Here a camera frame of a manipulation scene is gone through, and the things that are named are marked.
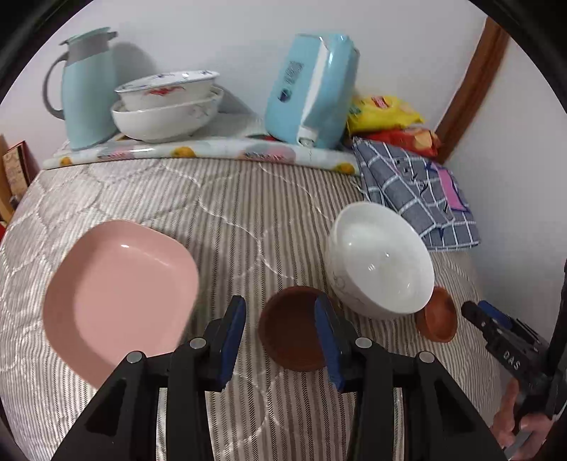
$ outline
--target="stacked bowls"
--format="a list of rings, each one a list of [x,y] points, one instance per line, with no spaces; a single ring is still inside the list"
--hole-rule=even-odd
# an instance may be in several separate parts
[[[223,90],[210,70],[171,72],[119,86],[112,117],[125,135],[158,143],[191,135],[217,114]]]

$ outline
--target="human hand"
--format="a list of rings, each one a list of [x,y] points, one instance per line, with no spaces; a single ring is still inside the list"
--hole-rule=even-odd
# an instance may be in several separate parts
[[[490,430],[501,447],[508,447],[514,443],[514,402],[518,398],[520,385],[514,378],[510,380],[506,386],[506,392],[502,397],[500,410],[494,415],[494,421]],[[553,425],[553,421],[546,415],[528,414],[520,421],[520,429],[532,432],[526,443],[522,445],[515,453],[512,459],[529,459],[533,458],[539,451],[543,442]]]

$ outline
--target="blue plaid cloth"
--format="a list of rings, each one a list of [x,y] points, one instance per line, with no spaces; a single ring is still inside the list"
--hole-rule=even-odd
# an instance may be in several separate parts
[[[361,138],[353,140],[362,187],[371,202],[387,206],[412,225],[431,251],[459,250],[480,243],[479,230],[453,174],[404,149]],[[439,171],[452,179],[460,200],[451,208]]]

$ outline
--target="electric kettle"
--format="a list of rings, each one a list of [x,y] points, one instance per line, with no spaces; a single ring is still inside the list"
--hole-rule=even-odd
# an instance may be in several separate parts
[[[112,51],[108,41],[118,35],[109,27],[75,35],[61,43],[69,50],[49,68],[43,81],[43,102],[50,114],[65,120],[72,149],[84,149],[108,140],[117,132],[111,106],[118,99]],[[62,110],[49,103],[47,84],[55,65],[66,61],[61,82]]]
[[[345,129],[358,56],[348,35],[296,35],[268,100],[268,133],[290,144],[333,149]]]

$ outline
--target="wooden door frame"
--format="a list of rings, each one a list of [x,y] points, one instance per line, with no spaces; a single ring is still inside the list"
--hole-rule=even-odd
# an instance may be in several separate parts
[[[443,143],[438,149],[439,163],[447,161],[475,118],[500,67],[509,39],[510,36],[496,22],[486,19],[463,83],[436,130]]]

